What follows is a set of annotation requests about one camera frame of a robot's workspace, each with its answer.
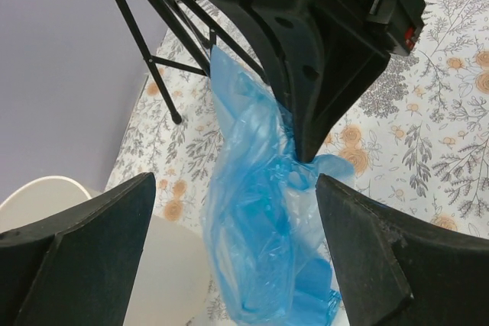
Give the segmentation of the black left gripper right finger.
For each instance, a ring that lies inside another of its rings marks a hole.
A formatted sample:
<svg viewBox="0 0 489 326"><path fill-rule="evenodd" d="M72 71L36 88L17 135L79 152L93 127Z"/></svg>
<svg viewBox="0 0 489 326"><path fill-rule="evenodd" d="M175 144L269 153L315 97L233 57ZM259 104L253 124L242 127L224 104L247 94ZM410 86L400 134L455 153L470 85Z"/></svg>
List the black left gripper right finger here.
<svg viewBox="0 0 489 326"><path fill-rule="evenodd" d="M486 325L488 241L320 175L316 197L351 325Z"/></svg>

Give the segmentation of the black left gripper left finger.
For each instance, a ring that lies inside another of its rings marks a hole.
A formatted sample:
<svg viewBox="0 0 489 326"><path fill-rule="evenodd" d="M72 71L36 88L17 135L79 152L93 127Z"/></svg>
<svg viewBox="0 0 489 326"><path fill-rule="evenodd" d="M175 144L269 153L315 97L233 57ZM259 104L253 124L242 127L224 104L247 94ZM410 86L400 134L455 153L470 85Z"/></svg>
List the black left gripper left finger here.
<svg viewBox="0 0 489 326"><path fill-rule="evenodd" d="M153 173L1 233L3 325L122 325L154 207Z"/></svg>

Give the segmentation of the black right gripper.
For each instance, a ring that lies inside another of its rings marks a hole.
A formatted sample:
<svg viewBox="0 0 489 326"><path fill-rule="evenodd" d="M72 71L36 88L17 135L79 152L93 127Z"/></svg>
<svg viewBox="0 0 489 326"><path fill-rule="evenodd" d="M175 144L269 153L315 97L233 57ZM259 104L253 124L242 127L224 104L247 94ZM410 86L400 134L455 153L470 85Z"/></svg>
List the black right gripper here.
<svg viewBox="0 0 489 326"><path fill-rule="evenodd" d="M210 0L257 55L310 162L339 118L424 27L424 0Z"/></svg>

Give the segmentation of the blue plastic trash bag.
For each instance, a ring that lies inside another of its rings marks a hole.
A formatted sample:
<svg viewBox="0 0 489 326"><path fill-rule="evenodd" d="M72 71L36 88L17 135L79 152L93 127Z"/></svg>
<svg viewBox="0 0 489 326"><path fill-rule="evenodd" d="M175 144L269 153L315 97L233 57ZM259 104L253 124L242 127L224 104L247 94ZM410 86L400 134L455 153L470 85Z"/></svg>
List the blue plastic trash bag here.
<svg viewBox="0 0 489 326"><path fill-rule="evenodd" d="M319 249L321 175L352 184L341 157L296 159L288 113L225 51L214 47L210 86L224 143L202 209L210 266L239 325L329 325L341 296Z"/></svg>

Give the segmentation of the white cylindrical trash bin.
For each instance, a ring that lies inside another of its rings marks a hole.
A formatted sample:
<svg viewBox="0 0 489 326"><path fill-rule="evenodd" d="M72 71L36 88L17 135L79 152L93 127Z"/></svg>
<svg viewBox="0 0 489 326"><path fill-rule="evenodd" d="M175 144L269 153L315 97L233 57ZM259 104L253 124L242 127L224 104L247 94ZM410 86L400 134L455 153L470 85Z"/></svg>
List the white cylindrical trash bin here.
<svg viewBox="0 0 489 326"><path fill-rule="evenodd" d="M139 174L97 193L36 179L1 205L3 325L185 325L203 309L202 238L153 213Z"/></svg>

